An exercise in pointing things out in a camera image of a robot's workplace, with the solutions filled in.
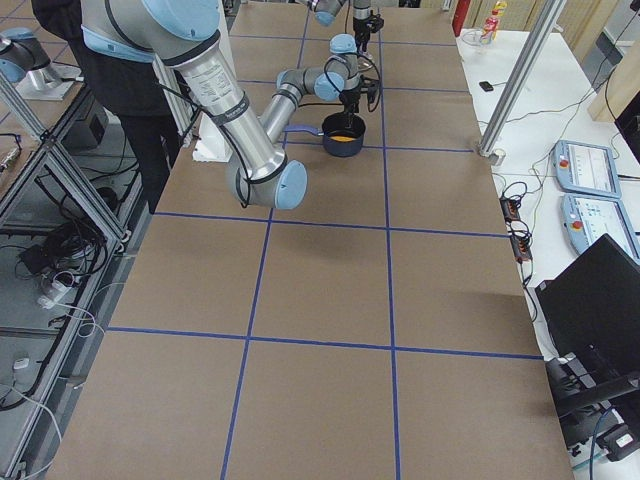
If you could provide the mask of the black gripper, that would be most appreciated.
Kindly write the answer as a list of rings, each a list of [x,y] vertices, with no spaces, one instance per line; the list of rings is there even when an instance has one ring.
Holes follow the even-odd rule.
[[[362,87],[343,90],[339,94],[339,101],[343,106],[343,125],[345,128],[355,129],[357,124],[357,114],[360,111],[360,99]]]
[[[352,21],[354,38],[357,42],[360,42],[358,45],[358,52],[363,54],[369,54],[369,39],[370,39],[370,27],[368,19],[358,19],[354,18]]]

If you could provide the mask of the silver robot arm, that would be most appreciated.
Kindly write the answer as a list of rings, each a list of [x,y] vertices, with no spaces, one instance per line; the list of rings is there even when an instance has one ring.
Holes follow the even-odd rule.
[[[282,72],[258,116],[220,49],[218,2],[84,1],[81,12],[84,43],[92,51],[141,63],[160,59],[182,75],[232,149],[226,178],[241,204],[291,210],[303,201],[305,166],[276,142],[304,96],[333,101],[360,87],[353,35],[331,39],[323,66]]]
[[[316,20],[323,26],[330,26],[337,18],[346,1],[342,0],[300,0],[311,11]],[[352,9],[352,28],[356,47],[359,53],[367,52],[372,33],[378,32],[380,17],[375,15],[370,1],[349,1]]]

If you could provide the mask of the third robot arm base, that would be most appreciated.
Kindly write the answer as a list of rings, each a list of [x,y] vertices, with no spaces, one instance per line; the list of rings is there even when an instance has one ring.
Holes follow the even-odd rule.
[[[81,75],[76,66],[55,65],[28,28],[1,32],[1,72],[26,100],[61,101]]]

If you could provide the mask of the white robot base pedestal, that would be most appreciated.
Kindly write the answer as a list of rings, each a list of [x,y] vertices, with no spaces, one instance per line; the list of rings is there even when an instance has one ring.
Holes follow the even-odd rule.
[[[232,149],[206,111],[201,113],[197,136],[198,139],[192,153],[194,161],[200,163],[229,162]]]

